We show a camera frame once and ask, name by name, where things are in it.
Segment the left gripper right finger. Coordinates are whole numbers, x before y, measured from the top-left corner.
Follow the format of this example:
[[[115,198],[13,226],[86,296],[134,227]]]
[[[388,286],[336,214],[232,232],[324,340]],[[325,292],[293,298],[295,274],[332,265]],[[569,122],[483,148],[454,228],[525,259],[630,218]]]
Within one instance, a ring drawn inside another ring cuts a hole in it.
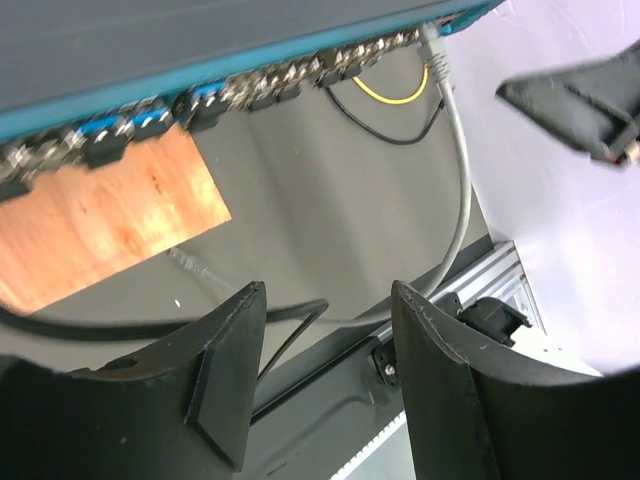
[[[597,377],[530,358],[391,288],[419,479],[635,479],[639,371]]]

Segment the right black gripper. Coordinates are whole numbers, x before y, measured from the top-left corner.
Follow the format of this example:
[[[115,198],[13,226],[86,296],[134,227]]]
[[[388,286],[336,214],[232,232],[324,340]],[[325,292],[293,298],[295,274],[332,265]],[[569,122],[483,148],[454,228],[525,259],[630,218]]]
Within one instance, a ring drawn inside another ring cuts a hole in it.
[[[614,167],[639,165],[639,44],[504,80],[496,96],[554,139]]]

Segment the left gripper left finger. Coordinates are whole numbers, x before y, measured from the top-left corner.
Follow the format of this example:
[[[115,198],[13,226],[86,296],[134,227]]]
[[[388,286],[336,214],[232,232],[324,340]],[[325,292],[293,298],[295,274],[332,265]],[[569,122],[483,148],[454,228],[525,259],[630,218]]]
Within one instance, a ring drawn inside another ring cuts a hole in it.
[[[266,307],[266,287],[253,281],[97,370],[3,356],[2,477],[233,477],[245,459]]]

